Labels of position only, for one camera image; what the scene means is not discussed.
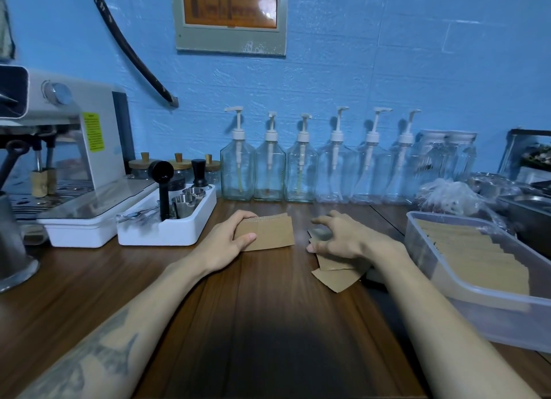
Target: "blue wall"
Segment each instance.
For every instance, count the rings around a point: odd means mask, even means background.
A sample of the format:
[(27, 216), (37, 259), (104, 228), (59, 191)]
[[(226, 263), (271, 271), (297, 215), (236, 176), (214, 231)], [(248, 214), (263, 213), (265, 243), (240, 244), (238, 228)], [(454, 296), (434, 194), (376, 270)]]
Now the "blue wall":
[(479, 132), (476, 169), (494, 171), (506, 131), (549, 128), (550, 0), (289, 0), (285, 59), (178, 54), (171, 0), (106, 0), (135, 51), (180, 99), (169, 110), (117, 48), (92, 0), (8, 0), (19, 62), (128, 91), (137, 152), (170, 158), (217, 154), (231, 115), (245, 107), (248, 139), (263, 139), (278, 112), (284, 147), (301, 112), (313, 113), (316, 146), (337, 105), (346, 144), (365, 136), (371, 108), (390, 106), (382, 145), (410, 108), (414, 129)]

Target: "plastic bag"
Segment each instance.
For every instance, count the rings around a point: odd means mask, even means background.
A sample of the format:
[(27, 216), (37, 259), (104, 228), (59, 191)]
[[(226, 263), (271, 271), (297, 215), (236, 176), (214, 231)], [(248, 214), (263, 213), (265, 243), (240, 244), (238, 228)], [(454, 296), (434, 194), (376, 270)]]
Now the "plastic bag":
[(421, 186), (416, 194), (420, 211), (482, 217), (509, 232), (503, 217), (491, 210), (485, 199), (461, 181), (436, 179)]

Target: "pump dispenser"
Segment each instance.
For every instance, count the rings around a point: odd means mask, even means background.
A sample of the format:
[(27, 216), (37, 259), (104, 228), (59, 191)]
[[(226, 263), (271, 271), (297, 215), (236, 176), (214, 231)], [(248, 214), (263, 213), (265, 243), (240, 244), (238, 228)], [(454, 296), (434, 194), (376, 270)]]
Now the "pump dispenser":
[(398, 142), (390, 149), (392, 154), (392, 166), (390, 169), (390, 180), (386, 188), (383, 201), (386, 203), (409, 204), (417, 191), (418, 180), (415, 180), (415, 167), (418, 165), (418, 155), (412, 155), (414, 142), (411, 127), (413, 117), (420, 109), (413, 109), (410, 112), (410, 119), (406, 129), (398, 136)]
[(276, 112), (268, 112), (269, 130), (266, 131), (264, 143), (255, 150), (256, 182), (253, 196), (256, 200), (283, 199), (286, 156), (277, 142), (276, 115)]
[(307, 131), (308, 119), (312, 119), (312, 115), (304, 113), (301, 116), (302, 130), (296, 137), (296, 143), (287, 151), (285, 199), (290, 202), (313, 202), (319, 157), (310, 145)]
[(354, 152), (344, 144), (341, 131), (342, 112), (346, 106), (337, 108), (337, 125), (328, 144), (318, 150), (320, 155), (316, 178), (316, 200), (320, 203), (348, 203), (352, 191), (352, 164)]
[(236, 112), (237, 127), (231, 132), (231, 143), (220, 151), (222, 193), (226, 199), (248, 201), (255, 184), (255, 149), (245, 142), (245, 131), (241, 128), (243, 106), (224, 111)]
[(379, 124), (379, 115), (390, 112), (392, 109), (374, 108), (374, 111), (373, 128), (365, 136), (365, 142), (357, 149), (360, 154), (360, 172), (358, 183), (355, 185), (350, 199), (352, 203), (381, 203), (387, 183), (388, 166), (385, 168), (379, 161), (384, 161), (381, 157), (389, 153), (379, 147), (377, 125)]

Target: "espresso machine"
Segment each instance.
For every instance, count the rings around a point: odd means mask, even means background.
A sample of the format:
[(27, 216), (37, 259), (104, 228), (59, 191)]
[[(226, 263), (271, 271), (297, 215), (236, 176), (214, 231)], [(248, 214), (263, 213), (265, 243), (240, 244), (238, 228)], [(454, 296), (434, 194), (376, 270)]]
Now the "espresso machine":
[[(53, 246), (103, 245), (116, 234), (115, 215), (156, 188), (127, 176), (134, 147), (117, 86), (0, 65), (0, 163), (14, 141), (29, 151), (0, 189), (10, 218), (23, 229), (44, 227)], [(6, 222), (8, 213), (0, 215)]]

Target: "black hose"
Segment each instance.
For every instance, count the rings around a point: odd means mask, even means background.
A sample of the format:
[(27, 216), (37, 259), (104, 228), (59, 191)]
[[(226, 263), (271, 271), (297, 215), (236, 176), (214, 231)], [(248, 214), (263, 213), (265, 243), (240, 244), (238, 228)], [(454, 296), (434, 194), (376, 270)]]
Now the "black hose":
[(149, 69), (145, 66), (142, 60), (136, 55), (128, 41), (125, 39), (124, 35), (122, 35), (121, 30), (117, 26), (117, 23), (113, 19), (113, 16), (111, 15), (111, 12), (107, 8), (107, 4), (105, 3), (105, 0), (94, 0), (94, 3), (96, 4), (98, 10), (100, 11), (101, 17), (103, 18), (105, 24), (109, 28), (109, 31), (113, 35), (115, 41), (117, 41), (117, 44), (119, 47), (121, 47), (121, 50), (126, 54), (126, 56), (132, 61), (134, 66), (139, 70), (139, 72), (146, 78), (146, 80), (151, 83), (153, 88), (159, 92), (159, 94), (165, 99), (168, 103), (170, 103), (171, 106), (174, 106), (175, 108), (178, 107), (178, 98), (175, 96), (172, 96), (170, 92), (165, 89), (165, 87), (161, 84), (159, 80), (153, 75)]

